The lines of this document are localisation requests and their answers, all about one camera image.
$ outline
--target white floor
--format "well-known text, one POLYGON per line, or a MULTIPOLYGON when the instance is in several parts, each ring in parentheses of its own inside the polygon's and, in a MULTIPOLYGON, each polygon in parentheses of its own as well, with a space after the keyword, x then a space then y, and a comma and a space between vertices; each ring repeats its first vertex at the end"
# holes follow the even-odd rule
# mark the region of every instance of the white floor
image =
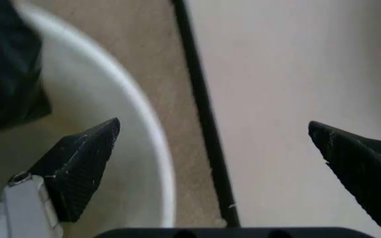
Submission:
POLYGON ((381 1, 190 0, 243 226, 381 228, 308 122, 381 139, 381 1))

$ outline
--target white plastic container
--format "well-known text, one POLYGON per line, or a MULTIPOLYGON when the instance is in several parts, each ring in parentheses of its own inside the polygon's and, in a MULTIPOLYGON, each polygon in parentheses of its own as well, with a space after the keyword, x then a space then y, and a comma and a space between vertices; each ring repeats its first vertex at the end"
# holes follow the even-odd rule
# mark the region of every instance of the white plastic container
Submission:
POLYGON ((66 237, 120 227, 172 227, 174 172, 167 142, 148 100, 116 60, 83 33, 28 4, 18 6, 42 36, 44 88, 51 115, 0 132, 0 190, 62 136, 112 117, 121 131, 101 186, 66 237))

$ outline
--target black strip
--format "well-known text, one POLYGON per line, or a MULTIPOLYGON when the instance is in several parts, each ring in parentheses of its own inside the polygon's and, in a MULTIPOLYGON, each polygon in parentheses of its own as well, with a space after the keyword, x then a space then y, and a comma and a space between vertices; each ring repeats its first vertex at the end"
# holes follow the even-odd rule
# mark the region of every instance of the black strip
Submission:
POLYGON ((240 227, 235 200, 227 174, 217 127, 211 111, 208 91, 199 63, 186 5, 183 0, 172 0, 172 3, 176 11, 177 23, 185 50, 193 96, 198 109, 199 122, 201 123, 205 147, 212 169, 212 178, 220 205, 221 216, 226 220, 227 227, 240 227))

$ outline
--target bowl rim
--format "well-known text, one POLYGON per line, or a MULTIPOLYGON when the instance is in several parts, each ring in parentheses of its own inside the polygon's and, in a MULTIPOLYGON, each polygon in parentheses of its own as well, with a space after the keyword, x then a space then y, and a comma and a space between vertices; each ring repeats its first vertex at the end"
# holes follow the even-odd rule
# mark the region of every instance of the bowl rim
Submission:
POLYGON ((16 8, 26 21, 38 28, 38 31, 50 33, 75 50, 85 51, 119 87, 124 88, 126 97, 143 118, 143 123, 154 144, 162 190, 160 227, 173 227, 176 214, 176 187, 172 157, 161 123, 141 88, 110 53, 69 23, 30 3, 18 2, 16 8))

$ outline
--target beige carpet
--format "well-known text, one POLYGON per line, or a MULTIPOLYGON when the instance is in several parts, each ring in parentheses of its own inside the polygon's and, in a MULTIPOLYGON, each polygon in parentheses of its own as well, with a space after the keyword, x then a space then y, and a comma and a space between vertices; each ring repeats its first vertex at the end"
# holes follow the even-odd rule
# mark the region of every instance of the beige carpet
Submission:
POLYGON ((225 223, 169 0, 31 0, 113 54, 144 90, 167 134, 176 169, 179 227, 225 223))

